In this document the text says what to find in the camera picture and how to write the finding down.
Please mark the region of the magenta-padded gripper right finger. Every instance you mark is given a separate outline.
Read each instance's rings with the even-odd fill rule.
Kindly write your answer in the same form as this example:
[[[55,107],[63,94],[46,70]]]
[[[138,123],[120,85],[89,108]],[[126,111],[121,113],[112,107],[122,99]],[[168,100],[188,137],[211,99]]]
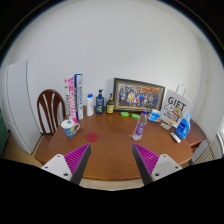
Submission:
[[[182,167],[167,154],[158,155],[138,144],[133,145],[132,154],[136,160],[144,185],[150,184],[182,169]]]

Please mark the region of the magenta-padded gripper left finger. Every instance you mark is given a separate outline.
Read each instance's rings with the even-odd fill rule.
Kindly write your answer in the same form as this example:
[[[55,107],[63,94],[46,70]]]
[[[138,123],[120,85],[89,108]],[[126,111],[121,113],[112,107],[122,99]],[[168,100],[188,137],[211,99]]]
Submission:
[[[79,185],[91,154],[91,145],[85,144],[66,155],[56,154],[42,169]]]

